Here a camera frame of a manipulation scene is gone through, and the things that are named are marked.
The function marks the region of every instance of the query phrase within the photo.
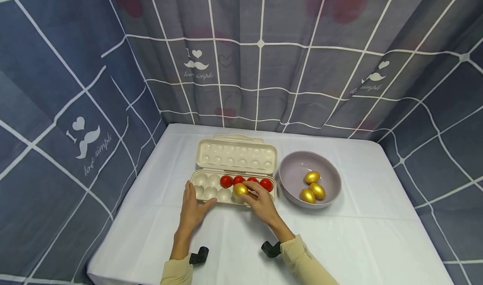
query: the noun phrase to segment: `beige plastic egg carton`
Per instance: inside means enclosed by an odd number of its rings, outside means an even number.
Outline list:
[[[224,189],[220,178],[237,175],[258,181],[267,178],[273,183],[270,196],[277,199],[277,184],[270,174],[277,169],[277,149],[266,145],[261,138],[245,135],[214,135],[213,139],[203,139],[198,144],[196,164],[201,167],[191,176],[195,186],[196,199],[206,202],[216,197],[219,203],[248,206],[233,193],[233,186]]]

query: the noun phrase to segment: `egg carton lid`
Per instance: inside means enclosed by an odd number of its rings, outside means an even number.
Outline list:
[[[230,154],[231,146],[240,149],[235,149],[233,154]],[[245,155],[241,154],[241,148],[247,148]],[[229,159],[233,160],[233,164],[226,163]],[[245,159],[246,164],[240,164],[240,159]],[[273,145],[263,143],[261,138],[240,134],[214,135],[213,139],[203,139],[198,144],[196,164],[201,168],[216,170],[272,174],[277,169],[277,149]]]

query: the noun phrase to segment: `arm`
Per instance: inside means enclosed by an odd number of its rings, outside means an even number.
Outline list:
[[[190,264],[191,235],[203,221],[206,213],[216,203],[212,198],[199,206],[193,184],[188,181],[184,188],[180,225],[174,234],[173,248],[169,261],[164,263],[160,285],[190,285],[193,279],[193,266]]]
[[[254,194],[242,195],[258,218],[265,222],[279,239],[282,257],[287,267],[295,274],[303,285],[337,285],[337,281],[325,270],[325,268],[309,252],[300,235],[294,235],[280,218],[273,204],[270,194],[251,181],[245,181],[247,187],[253,189]]]

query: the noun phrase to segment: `mustache print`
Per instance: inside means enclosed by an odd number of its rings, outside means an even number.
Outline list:
[[[200,70],[204,70],[204,69],[208,68],[208,66],[210,66],[209,64],[208,65],[204,65],[201,62],[193,62],[192,60],[190,60],[188,63],[184,63],[184,65],[186,67],[190,67],[190,68],[196,67],[197,69],[200,69]]]
[[[362,84],[367,81],[368,79],[370,79],[371,81],[374,81],[374,82],[377,82],[377,81],[380,81],[381,79],[385,78],[386,76],[381,76],[379,73],[377,72],[374,72],[374,73],[371,73],[367,79],[365,80],[361,80]]]
[[[101,127],[99,126],[97,126],[97,130],[87,132],[86,135],[84,135],[84,140],[82,140],[79,143],[80,155],[77,156],[76,158],[78,159],[86,158],[86,154],[88,152],[88,145],[93,141],[95,141],[96,139],[98,139],[99,135],[101,135]]]

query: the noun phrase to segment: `sleeve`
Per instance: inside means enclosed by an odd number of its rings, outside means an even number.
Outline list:
[[[282,257],[287,267],[302,285],[338,285],[337,281],[325,270],[309,252],[300,235],[280,245]]]
[[[191,285],[193,265],[190,264],[190,257],[191,254],[188,254],[183,260],[164,263],[160,285]]]

